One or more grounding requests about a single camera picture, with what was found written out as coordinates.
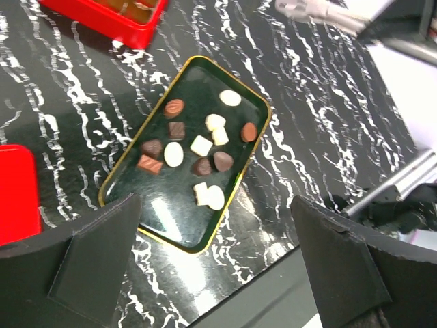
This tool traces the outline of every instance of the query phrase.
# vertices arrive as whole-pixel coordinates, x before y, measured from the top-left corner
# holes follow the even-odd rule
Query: black and white marble
[[[114,327],[189,325],[298,244],[294,195],[361,195],[415,155],[368,52],[273,2],[171,0],[146,51],[36,0],[0,5],[0,142],[35,154],[47,228],[97,209],[100,185],[190,56],[215,59],[272,106],[209,250],[190,256],[138,233]]]

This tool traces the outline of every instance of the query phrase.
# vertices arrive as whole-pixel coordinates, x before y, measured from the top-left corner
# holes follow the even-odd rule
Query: white chocolate truffle
[[[196,195],[197,205],[198,206],[204,206],[208,205],[210,203],[209,193],[208,193],[208,187],[206,186],[206,183],[199,183],[196,184],[194,187],[194,193]]]
[[[221,210],[225,205],[225,195],[219,186],[211,186],[208,188],[208,206],[212,210]]]
[[[177,167],[184,160],[184,150],[177,142],[169,143],[164,149],[164,161],[169,167]]]
[[[209,131],[214,131],[217,128],[223,128],[226,124],[226,119],[217,114],[208,115],[205,119],[206,128]]]
[[[210,152],[211,147],[211,141],[205,139],[201,135],[198,135],[191,144],[190,149],[192,152],[198,154],[200,157],[206,157]]]
[[[231,107],[238,106],[241,103],[241,96],[233,90],[222,91],[218,97],[223,104]]]
[[[225,128],[218,128],[212,131],[212,140],[214,140],[214,145],[223,146],[229,142]]]

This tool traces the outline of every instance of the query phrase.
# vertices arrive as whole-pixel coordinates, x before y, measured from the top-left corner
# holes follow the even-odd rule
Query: dark chocolate
[[[202,157],[195,161],[193,165],[193,172],[198,176],[207,176],[211,174],[211,163],[206,157]]]
[[[179,114],[181,114],[184,109],[185,103],[183,100],[174,99],[169,101],[164,108],[164,115],[167,118],[175,118]]]
[[[169,138],[171,140],[183,140],[185,138],[185,123],[170,122],[169,123]]]
[[[140,149],[142,154],[157,159],[159,154],[163,151],[163,145],[161,144],[161,141],[154,139],[141,144]]]
[[[257,135],[257,127],[254,125],[254,123],[246,123],[241,130],[241,139],[244,142],[252,142],[253,140],[257,139]]]
[[[143,169],[144,171],[157,175],[163,167],[163,162],[159,162],[156,159],[153,159],[152,157],[149,157],[147,155],[141,155],[137,167]]]
[[[234,159],[231,155],[226,154],[225,152],[216,152],[214,154],[214,164],[217,171],[225,172],[232,167]]]

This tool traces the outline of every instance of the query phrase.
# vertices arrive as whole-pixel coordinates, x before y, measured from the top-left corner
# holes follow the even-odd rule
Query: dark green tray
[[[228,107],[220,101],[219,94],[226,89],[242,96],[240,105]],[[163,115],[163,109],[173,99],[182,99],[185,108],[179,116],[169,120]],[[199,157],[190,151],[190,145],[197,135],[211,140],[205,117],[212,113],[226,119],[229,143],[213,146],[209,155],[219,150],[227,152],[234,158],[234,166],[227,172],[198,177],[191,170]],[[140,231],[188,253],[203,251],[214,237],[269,120],[268,103],[253,90],[210,59],[190,58],[103,183],[99,191],[100,205],[137,193],[143,200]],[[171,142],[168,123],[172,121],[186,125],[186,138],[179,141],[184,149],[184,162],[176,168],[164,164],[158,176],[138,169],[139,146],[144,141],[159,139],[165,147]],[[251,143],[244,143],[240,138],[241,128],[247,122],[254,123],[259,133],[258,139]],[[200,182],[222,188],[226,198],[223,210],[196,205],[193,186]]]

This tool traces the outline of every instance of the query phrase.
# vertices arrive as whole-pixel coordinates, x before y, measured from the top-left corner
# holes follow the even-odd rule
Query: gray floor
[[[316,313],[297,249],[193,327],[302,328]]]

